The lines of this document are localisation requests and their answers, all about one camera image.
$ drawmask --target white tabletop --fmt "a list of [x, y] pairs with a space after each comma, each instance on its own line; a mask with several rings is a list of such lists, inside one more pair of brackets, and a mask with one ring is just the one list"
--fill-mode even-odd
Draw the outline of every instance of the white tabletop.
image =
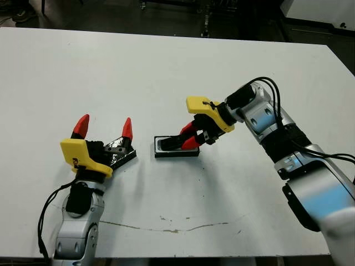
[[[355, 154], [355, 78], [326, 46], [1, 28], [0, 256], [40, 257], [40, 211], [74, 177], [59, 142], [86, 113], [87, 139], [105, 143], [130, 116], [138, 155], [108, 183], [97, 257], [327, 254], [244, 124], [197, 158], [154, 158], [153, 137], [193, 119], [188, 95], [222, 101], [257, 76], [313, 143]], [[45, 216], [50, 253], [67, 194]]]

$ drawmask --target red fingertip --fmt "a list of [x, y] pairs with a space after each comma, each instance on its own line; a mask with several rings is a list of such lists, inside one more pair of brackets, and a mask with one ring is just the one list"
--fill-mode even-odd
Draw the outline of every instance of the red fingertip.
[[192, 125], [192, 122], [188, 123], [185, 127], [183, 127], [180, 131], [180, 135], [181, 134], [188, 134], [188, 133], [194, 133], [197, 131], [197, 128], [195, 128]]
[[192, 149], [195, 149], [195, 148], [200, 147], [200, 146], [201, 146], [201, 144], [199, 144], [196, 141], [195, 136], [192, 136], [192, 137], [190, 137], [188, 140], [186, 140], [184, 142], [184, 144], [182, 145], [181, 149], [182, 150], [192, 150]]
[[79, 134], [83, 139], [86, 137], [89, 127], [89, 115], [86, 114], [77, 122], [73, 133]]
[[129, 137], [131, 140], [133, 139], [131, 118], [127, 118], [126, 123], [124, 123], [122, 137]]

